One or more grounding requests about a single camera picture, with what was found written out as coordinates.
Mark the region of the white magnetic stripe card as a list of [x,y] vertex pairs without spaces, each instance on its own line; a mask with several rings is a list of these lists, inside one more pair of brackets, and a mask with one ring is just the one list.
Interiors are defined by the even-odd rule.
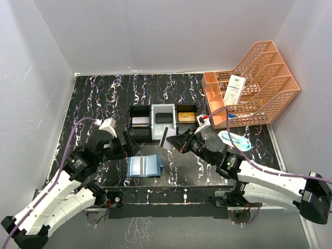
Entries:
[[176,130],[171,129],[169,127],[165,127],[159,146],[166,150],[172,150],[173,146],[170,142],[168,142],[167,138],[175,135],[176,135]]

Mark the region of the three-compartment black white tray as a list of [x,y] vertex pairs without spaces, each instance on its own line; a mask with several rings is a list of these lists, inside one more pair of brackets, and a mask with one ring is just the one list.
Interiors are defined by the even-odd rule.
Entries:
[[128,109],[127,130],[135,141],[159,141],[165,128],[182,134],[198,125],[197,104],[133,105]]

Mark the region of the packaged nail clipper blister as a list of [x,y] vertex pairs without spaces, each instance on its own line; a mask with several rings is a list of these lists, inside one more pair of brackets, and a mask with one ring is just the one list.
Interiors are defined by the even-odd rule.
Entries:
[[235,144],[235,146],[240,150],[240,151],[249,151],[252,147],[251,142],[249,139],[243,136],[239,136],[234,133],[228,134],[228,131],[220,131],[218,133],[218,137],[222,140],[223,143],[233,146],[232,142]]

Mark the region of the blue leather card holder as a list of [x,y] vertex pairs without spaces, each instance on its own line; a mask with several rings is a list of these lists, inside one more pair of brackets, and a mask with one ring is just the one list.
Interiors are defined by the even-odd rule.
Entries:
[[164,162],[160,155],[134,156],[128,159],[127,177],[160,176]]

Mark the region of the orange mesh file organizer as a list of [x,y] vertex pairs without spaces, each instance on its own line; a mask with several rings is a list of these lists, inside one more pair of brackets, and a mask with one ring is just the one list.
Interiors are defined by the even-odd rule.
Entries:
[[[238,104],[224,110],[232,75],[245,78]],[[300,92],[274,42],[258,41],[232,70],[205,72],[202,89],[215,129],[273,123]]]

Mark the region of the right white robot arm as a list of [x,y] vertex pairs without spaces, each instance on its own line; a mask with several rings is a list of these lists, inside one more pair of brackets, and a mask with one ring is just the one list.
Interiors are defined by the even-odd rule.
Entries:
[[213,133],[210,121],[199,116],[199,127],[182,134],[165,131],[165,139],[179,153],[194,153],[216,167],[235,185],[229,192],[216,191],[209,200],[218,207],[269,204],[297,211],[316,224],[325,225],[331,213],[331,183],[321,175],[296,175],[256,164],[245,151],[250,141],[229,130]]

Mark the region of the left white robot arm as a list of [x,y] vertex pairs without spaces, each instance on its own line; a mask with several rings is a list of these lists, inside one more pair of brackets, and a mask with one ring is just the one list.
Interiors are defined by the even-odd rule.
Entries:
[[68,141],[60,167],[49,184],[21,212],[1,221],[8,233],[3,248],[9,240],[14,240],[19,248],[43,248],[50,236],[73,216],[93,205],[107,203],[107,189],[91,175],[105,162],[131,156],[130,143],[121,143],[114,118],[82,118],[69,138],[85,121],[97,126],[87,143],[70,152]]

